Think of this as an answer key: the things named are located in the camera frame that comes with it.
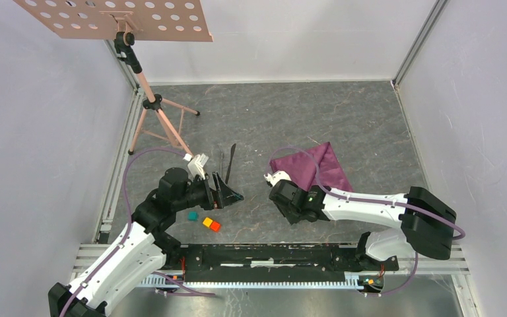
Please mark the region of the purple cloth napkin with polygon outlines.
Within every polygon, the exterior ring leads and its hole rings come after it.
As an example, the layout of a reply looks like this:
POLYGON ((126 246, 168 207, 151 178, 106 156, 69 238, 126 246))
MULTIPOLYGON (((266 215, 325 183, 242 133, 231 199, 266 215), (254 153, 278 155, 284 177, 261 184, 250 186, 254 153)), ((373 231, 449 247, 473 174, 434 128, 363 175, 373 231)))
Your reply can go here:
POLYGON ((306 152, 296 152, 281 158, 272 158, 269 168, 272 173, 285 171, 291 180, 303 190, 308 191, 316 186, 316 166, 319 168, 319 179, 323 186, 336 188, 346 192, 353 192, 349 182, 330 142, 322 143, 306 149, 306 152))

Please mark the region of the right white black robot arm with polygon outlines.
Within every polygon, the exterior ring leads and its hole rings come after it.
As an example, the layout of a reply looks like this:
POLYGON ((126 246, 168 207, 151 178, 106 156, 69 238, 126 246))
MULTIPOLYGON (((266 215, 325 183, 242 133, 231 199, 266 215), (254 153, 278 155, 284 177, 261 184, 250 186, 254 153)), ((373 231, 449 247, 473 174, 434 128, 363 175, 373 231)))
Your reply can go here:
POLYGON ((457 214, 425 188, 372 195, 318 185, 306 191, 287 179, 272 181, 270 186, 269 199, 290 224, 359 221, 385 226, 385 231, 371 232, 359 240, 355 262, 362 269, 414 253, 435 260, 451 257, 457 214))

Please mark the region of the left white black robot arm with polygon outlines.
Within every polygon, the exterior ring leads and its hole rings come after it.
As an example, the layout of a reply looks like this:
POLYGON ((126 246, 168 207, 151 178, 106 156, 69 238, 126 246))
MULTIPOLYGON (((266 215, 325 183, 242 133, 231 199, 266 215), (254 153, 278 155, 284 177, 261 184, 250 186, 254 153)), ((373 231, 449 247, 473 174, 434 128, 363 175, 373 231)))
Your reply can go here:
POLYGON ((122 233, 78 278, 56 283, 48 292, 51 316, 109 316, 115 307, 154 271, 175 268, 181 244, 166 230, 179 211, 200 207, 222 209, 243 200, 213 173, 189 178, 183 168, 170 168, 131 214, 122 233))

